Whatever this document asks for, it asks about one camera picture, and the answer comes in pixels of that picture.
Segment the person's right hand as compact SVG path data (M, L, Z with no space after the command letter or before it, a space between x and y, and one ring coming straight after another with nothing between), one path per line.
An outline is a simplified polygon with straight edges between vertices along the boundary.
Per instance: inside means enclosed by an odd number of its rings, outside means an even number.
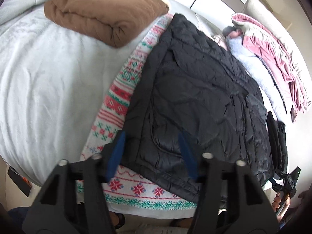
M273 199L273 202L271 204L272 209L274 212L278 211L281 208L281 202L282 202L283 196L281 196L280 192L278 192ZM284 217L285 213L287 212L288 208L290 206L290 195L285 194L285 202L282 207L282 209L279 211L279 214L277 214L277 220L280 222L282 218Z

